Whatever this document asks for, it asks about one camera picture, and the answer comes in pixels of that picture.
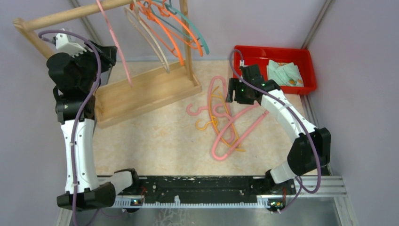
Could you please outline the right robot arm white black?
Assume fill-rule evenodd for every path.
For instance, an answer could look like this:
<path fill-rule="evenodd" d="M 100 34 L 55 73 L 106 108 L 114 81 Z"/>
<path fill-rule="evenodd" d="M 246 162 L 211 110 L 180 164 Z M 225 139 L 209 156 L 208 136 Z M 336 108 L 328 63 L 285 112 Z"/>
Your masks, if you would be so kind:
<path fill-rule="evenodd" d="M 265 189 L 271 194 L 282 190 L 284 183 L 330 162 L 331 134 L 308 122 L 287 100 L 281 87 L 265 80 L 258 65 L 240 66 L 242 75 L 229 80 L 227 102 L 258 103 L 283 127 L 292 142 L 287 159 L 266 172 Z"/>

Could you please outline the wooden hanger rack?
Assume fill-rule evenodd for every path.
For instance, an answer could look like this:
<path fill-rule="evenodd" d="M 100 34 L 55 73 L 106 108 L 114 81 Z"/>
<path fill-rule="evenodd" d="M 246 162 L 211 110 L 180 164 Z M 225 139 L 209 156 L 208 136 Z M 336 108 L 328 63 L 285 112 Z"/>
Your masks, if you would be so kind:
<path fill-rule="evenodd" d="M 100 2 L 106 11 L 117 7 L 129 7 L 133 0 Z M 30 21 L 16 18 L 13 24 L 47 61 L 57 53 L 54 37 L 58 32 L 75 36 L 76 41 L 83 47 L 92 41 L 69 30 L 50 30 L 49 27 L 95 13 L 100 13 L 97 3 Z M 177 43 L 183 53 L 184 65 L 180 65 L 178 59 L 164 45 L 161 45 L 170 65 L 170 73 L 166 73 L 161 65 L 142 74 L 131 76 L 133 87 L 130 87 L 127 78 L 112 84 L 100 85 L 99 83 L 94 89 L 95 126 L 106 128 L 201 92 L 201 84 L 192 72 L 191 50 L 181 41 Z M 116 60 L 115 66 L 123 65 L 121 61 Z"/>

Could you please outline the red plastic bin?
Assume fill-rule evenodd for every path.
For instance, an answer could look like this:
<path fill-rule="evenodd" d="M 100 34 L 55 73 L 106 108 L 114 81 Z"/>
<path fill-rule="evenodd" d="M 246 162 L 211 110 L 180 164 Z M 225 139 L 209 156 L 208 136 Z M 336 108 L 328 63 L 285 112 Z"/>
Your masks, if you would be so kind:
<path fill-rule="evenodd" d="M 298 66 L 303 81 L 303 87 L 281 85 L 281 89 L 286 94 L 308 95 L 318 87 L 311 54 L 306 49 L 243 45 L 236 45 L 234 48 L 242 53 L 246 65 L 257 64 L 261 74 L 266 80 L 269 78 L 266 67 L 270 60 L 276 63 L 293 63 Z"/>

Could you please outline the yellow thin hanger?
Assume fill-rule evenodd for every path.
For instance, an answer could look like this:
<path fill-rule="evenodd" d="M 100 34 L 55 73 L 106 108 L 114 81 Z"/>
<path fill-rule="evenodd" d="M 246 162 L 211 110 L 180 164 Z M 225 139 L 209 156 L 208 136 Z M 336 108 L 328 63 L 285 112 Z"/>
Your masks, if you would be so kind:
<path fill-rule="evenodd" d="M 196 112 L 191 112 L 190 106 L 186 111 L 192 116 L 199 115 L 202 111 L 207 111 L 209 121 L 204 125 L 200 125 L 201 120 L 195 122 L 197 130 L 205 130 L 211 127 L 216 135 L 216 145 L 211 147 L 212 153 L 216 153 L 216 148 L 219 143 L 223 143 L 227 147 L 235 147 L 233 150 L 237 152 L 245 152 L 246 150 L 241 147 L 237 141 L 240 139 L 234 125 L 234 116 L 231 114 L 229 105 L 224 101 L 223 95 L 225 88 L 220 89 L 219 86 L 211 85 L 211 90 L 207 94 L 207 106 L 199 107 Z"/>

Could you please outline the teal plastic hanger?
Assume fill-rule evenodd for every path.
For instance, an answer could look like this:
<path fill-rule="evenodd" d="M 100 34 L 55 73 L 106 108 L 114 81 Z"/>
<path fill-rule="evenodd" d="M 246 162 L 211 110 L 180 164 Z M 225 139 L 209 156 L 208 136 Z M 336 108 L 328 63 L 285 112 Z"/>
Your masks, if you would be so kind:
<path fill-rule="evenodd" d="M 171 0 L 150 0 L 145 5 L 153 20 L 162 23 L 166 33 L 178 38 L 186 47 L 197 50 L 201 57 L 210 53 L 205 38 L 189 19 L 186 0 L 179 2 L 179 9 Z"/>

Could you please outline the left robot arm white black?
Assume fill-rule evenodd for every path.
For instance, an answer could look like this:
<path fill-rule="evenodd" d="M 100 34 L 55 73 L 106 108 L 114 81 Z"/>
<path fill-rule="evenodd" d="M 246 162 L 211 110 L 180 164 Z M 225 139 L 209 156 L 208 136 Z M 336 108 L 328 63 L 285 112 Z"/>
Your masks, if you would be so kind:
<path fill-rule="evenodd" d="M 94 164 L 94 89 L 101 74 L 115 66 L 117 48 L 92 41 L 83 47 L 65 36 L 55 38 L 54 44 L 57 53 L 46 65 L 55 83 L 55 111 L 64 135 L 67 160 L 65 193 L 58 196 L 57 205 L 75 211 L 111 207 L 123 190 L 135 195 L 141 189 L 134 169 L 116 171 L 100 181 Z"/>

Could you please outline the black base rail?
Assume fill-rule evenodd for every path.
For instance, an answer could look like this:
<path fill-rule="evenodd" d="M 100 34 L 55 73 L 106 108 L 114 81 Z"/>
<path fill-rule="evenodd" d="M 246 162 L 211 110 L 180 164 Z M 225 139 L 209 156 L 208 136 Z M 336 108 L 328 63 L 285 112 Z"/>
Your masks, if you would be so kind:
<path fill-rule="evenodd" d="M 138 196 L 148 204 L 255 204 L 262 196 L 295 193 L 293 180 L 269 188 L 263 176 L 141 176 L 138 185 L 120 195 Z"/>

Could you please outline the folded mint cloth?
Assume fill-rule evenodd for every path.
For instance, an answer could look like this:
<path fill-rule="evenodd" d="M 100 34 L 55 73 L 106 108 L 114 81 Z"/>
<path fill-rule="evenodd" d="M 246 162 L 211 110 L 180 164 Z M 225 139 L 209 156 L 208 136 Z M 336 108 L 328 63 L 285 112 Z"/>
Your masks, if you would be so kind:
<path fill-rule="evenodd" d="M 267 77 L 279 86 L 304 87 L 299 67 L 294 63 L 279 63 L 269 60 L 266 66 Z"/>

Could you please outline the orange plastic hanger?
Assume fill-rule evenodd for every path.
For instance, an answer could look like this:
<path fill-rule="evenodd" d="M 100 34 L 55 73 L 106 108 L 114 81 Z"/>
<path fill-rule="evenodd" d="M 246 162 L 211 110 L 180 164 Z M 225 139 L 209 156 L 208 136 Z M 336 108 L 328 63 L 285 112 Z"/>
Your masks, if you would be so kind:
<path fill-rule="evenodd" d="M 172 5 L 170 0 L 143 0 L 130 4 L 144 19 L 141 21 L 166 49 L 180 61 L 183 53 L 178 46 L 181 41 L 188 49 L 196 50 L 202 57 L 210 53 L 203 35 L 182 10 Z"/>
<path fill-rule="evenodd" d="M 155 22 L 153 20 L 150 10 L 147 9 L 145 5 L 148 1 L 149 0 L 141 2 L 138 0 L 134 0 L 129 5 L 129 8 L 139 13 L 139 16 L 149 27 L 159 45 L 164 45 L 164 47 L 178 59 L 180 65 L 184 65 L 184 57 L 178 47 L 178 44 L 176 43 L 175 37 L 166 33 L 166 30 L 161 22 Z"/>

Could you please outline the beige plastic hanger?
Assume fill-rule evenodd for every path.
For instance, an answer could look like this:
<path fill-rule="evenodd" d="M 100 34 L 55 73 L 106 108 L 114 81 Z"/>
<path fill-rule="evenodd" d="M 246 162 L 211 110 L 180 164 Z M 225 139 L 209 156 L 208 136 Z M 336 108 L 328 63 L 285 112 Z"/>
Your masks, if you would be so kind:
<path fill-rule="evenodd" d="M 139 16 L 139 13 L 135 12 L 134 10 L 128 7 L 124 7 L 123 9 L 128 21 L 150 45 L 150 47 L 158 57 L 159 61 L 161 62 L 162 67 L 165 69 L 166 73 L 170 73 L 171 72 L 170 65 L 162 48 L 160 47 L 153 33 L 150 31 L 149 27 L 144 23 L 142 18 Z"/>

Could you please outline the pink plastic hanger front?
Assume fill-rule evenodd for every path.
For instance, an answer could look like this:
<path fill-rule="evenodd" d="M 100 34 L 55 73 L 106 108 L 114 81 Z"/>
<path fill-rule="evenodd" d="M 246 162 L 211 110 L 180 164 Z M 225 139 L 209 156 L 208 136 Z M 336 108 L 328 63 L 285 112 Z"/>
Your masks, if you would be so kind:
<path fill-rule="evenodd" d="M 117 52 L 118 52 L 118 54 L 120 56 L 123 68 L 125 70 L 125 74 L 126 74 L 128 83 L 129 83 L 130 87 L 133 87 L 133 83 L 132 83 L 132 80 L 131 80 L 131 76 L 129 74 L 129 69 L 128 69 L 128 66 L 127 66 L 127 62 L 126 62 L 125 56 L 123 54 L 123 51 L 121 50 L 121 47 L 120 47 L 120 44 L 119 44 L 118 39 L 116 37 L 116 34 L 115 34 L 114 30 L 113 30 L 113 27 L 112 27 L 112 25 L 111 25 L 111 23 L 110 23 L 110 21 L 108 19 L 108 16 L 105 13 L 105 10 L 104 10 L 101 2 L 99 0 L 96 0 L 96 3 L 97 3 L 97 5 L 98 5 L 98 7 L 100 9 L 101 14 L 103 15 L 103 17 L 105 19 L 105 22 L 107 23 L 107 27 L 109 29 L 110 35 L 112 37 L 112 40 L 113 40 L 115 46 L 117 47 Z"/>

